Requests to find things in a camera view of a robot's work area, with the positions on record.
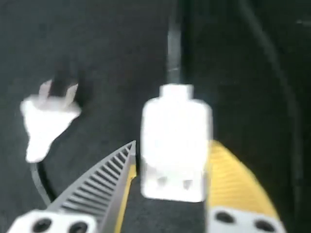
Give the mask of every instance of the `white adapter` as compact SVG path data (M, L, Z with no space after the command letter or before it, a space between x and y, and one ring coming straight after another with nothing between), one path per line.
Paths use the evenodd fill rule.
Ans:
M49 96L52 80L43 83L38 95L31 95L20 104L29 136L26 161L41 162L55 138L77 118L80 107L73 101L78 84L68 88L65 97Z
M161 86L142 113L141 192L151 199L206 198L211 108L192 99L191 85Z

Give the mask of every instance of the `plug prong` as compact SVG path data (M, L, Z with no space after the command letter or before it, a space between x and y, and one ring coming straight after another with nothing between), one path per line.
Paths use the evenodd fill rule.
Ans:
M46 100L50 94L50 89L52 85L52 79L44 82L39 89L39 98L42 100Z
M68 106L74 101L74 97L76 95L78 89L78 84L72 85L67 89L66 95L65 95L65 106Z

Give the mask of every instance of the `yellow object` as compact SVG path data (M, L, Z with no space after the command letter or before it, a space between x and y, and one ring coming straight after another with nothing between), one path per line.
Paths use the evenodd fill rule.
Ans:
M279 219L255 175L217 141L211 142L207 170L209 208L223 206Z
M126 209L128 194L130 192L131 182L136 177L136 175L137 175L136 165L131 165L128 176L127 176L127 180L126 180L126 186L125 186L125 190L123 193L123 198L122 198L122 203L121 203L121 207L120 207L119 214L118 214L118 219L117 219L116 226L115 226L115 231L114 231L115 233L121 232L121 227L122 227L122 222L123 222L124 213Z

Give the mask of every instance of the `black cable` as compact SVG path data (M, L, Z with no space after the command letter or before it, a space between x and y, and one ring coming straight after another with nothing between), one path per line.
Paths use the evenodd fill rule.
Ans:
M46 206L50 205L55 200L55 194L51 189L43 164L30 164L30 171L39 195L41 196Z
M288 78L282 70L277 51L271 39L262 29L262 26L255 16L248 0L239 0L239 7L244 20L250 27L250 30L263 48L265 55L271 64L272 70L279 80L287 101L287 111L292 120L292 159L291 174L294 197L295 219L299 219L301 209L302 189L303 189L303 142L300 122L300 110L295 94L288 83Z
M181 84L183 82L182 56L185 1L173 0L169 17L167 38L167 82Z

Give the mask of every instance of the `white plastic part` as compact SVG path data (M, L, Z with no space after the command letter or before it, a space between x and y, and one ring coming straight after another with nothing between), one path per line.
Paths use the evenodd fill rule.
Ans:
M208 210L206 233L286 233L278 219L226 207Z
M80 107L71 100L75 94L74 89L69 88L63 98L45 98L42 88L40 91L39 95L29 96L20 105L29 136L26 154L28 163L41 162L48 154L54 139L81 113Z
M206 197L211 109L192 86L164 85L149 100L141 125L141 192L147 198L199 202Z
M41 229L47 228L45 231L34 231L34 228L39 221L41 221ZM71 227L81 227L82 224L86 225L86 231L70 231ZM89 215L64 214L33 210L15 219L7 233L96 233L96 227L95 218Z

